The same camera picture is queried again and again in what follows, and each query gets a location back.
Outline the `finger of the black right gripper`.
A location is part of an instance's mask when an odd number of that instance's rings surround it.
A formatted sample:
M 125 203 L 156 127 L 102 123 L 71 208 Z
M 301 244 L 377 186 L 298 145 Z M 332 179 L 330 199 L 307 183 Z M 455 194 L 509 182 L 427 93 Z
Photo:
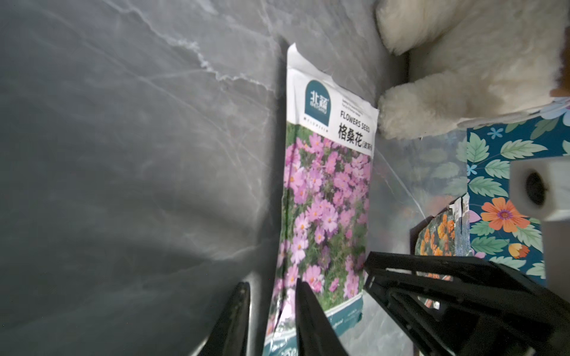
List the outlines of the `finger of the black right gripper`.
M 568 355 L 569 303 L 471 257 L 371 252 L 368 294 L 423 355 Z

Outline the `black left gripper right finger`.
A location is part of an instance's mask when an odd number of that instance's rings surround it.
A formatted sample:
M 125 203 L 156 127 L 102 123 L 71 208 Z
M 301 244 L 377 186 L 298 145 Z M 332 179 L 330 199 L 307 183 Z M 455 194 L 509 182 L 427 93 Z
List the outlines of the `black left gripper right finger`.
M 348 356 L 310 284 L 301 279 L 295 287 L 295 325 L 299 355 Z

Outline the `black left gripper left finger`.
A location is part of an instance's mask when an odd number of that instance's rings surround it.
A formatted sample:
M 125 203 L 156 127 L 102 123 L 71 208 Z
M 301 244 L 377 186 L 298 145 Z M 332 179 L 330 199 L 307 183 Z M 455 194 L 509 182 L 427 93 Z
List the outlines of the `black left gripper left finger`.
M 247 282 L 240 282 L 225 305 L 199 356 L 246 355 L 251 289 Z

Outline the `marigold seed packet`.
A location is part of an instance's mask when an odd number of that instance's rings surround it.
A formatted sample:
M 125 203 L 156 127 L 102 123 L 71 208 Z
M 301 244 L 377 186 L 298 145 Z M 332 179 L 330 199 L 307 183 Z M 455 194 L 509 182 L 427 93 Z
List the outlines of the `marigold seed packet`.
M 419 230 L 413 254 L 417 256 L 456 256 L 456 229 L 452 209 L 442 211 Z

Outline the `pink cosmos seed packet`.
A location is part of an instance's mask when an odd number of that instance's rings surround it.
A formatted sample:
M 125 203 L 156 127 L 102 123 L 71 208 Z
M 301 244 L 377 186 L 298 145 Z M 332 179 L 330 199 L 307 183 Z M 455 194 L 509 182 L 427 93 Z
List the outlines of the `pink cosmos seed packet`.
M 286 54 L 286 142 L 265 355 L 296 355 L 295 287 L 308 283 L 338 335 L 362 317 L 378 111 L 301 55 Z

